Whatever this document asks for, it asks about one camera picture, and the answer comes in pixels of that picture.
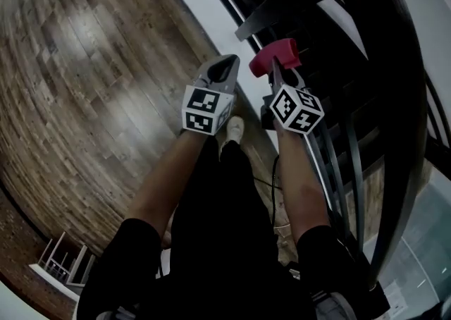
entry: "white cube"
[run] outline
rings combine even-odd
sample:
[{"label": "white cube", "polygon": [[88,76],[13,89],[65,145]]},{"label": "white cube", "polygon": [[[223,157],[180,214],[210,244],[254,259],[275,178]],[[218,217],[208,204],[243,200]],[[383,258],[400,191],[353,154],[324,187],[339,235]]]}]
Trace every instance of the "white cube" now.
[{"label": "white cube", "polygon": [[182,107],[183,128],[215,135],[227,121],[234,100],[233,94],[186,86]]},{"label": "white cube", "polygon": [[282,127],[303,135],[308,135],[324,117],[317,97],[288,85],[281,87],[270,107]]}]

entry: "red handle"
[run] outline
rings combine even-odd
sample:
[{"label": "red handle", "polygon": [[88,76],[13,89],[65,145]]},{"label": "red handle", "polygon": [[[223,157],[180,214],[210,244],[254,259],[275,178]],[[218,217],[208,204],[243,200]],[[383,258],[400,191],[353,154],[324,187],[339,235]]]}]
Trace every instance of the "red handle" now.
[{"label": "red handle", "polygon": [[297,53],[296,41],[293,38],[280,39],[268,44],[256,54],[249,63],[255,77],[261,77],[273,70],[273,58],[276,57],[285,69],[301,65]]}]

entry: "floor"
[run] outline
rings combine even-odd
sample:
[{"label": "floor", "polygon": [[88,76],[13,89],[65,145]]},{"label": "floor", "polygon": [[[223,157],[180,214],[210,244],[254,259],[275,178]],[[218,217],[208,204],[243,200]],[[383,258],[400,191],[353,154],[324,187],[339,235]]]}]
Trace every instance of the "floor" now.
[{"label": "floor", "polygon": [[[2,0],[1,178],[45,235],[65,230],[102,252],[178,134],[186,84],[215,55],[181,0]],[[274,148],[245,101],[236,111],[254,174],[269,181]],[[257,188],[270,206],[270,188]]]}]

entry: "black pants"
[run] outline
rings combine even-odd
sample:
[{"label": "black pants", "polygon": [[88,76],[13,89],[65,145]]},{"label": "black pants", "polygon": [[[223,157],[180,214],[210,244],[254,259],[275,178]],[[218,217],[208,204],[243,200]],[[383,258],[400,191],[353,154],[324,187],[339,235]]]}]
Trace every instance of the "black pants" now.
[{"label": "black pants", "polygon": [[[214,268],[218,257],[229,264],[277,266],[278,249],[268,210],[238,143],[230,141],[220,160],[216,138],[206,141],[175,211],[171,234],[173,273]],[[200,259],[203,246],[208,255]]]}]

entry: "foot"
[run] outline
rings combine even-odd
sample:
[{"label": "foot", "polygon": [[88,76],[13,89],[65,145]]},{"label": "foot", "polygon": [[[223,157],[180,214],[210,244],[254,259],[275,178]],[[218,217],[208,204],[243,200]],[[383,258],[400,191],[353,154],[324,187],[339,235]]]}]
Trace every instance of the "foot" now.
[{"label": "foot", "polygon": [[242,135],[245,132],[245,122],[241,117],[233,116],[227,123],[227,138],[225,139],[222,148],[229,143],[229,141],[235,141],[240,143]]}]

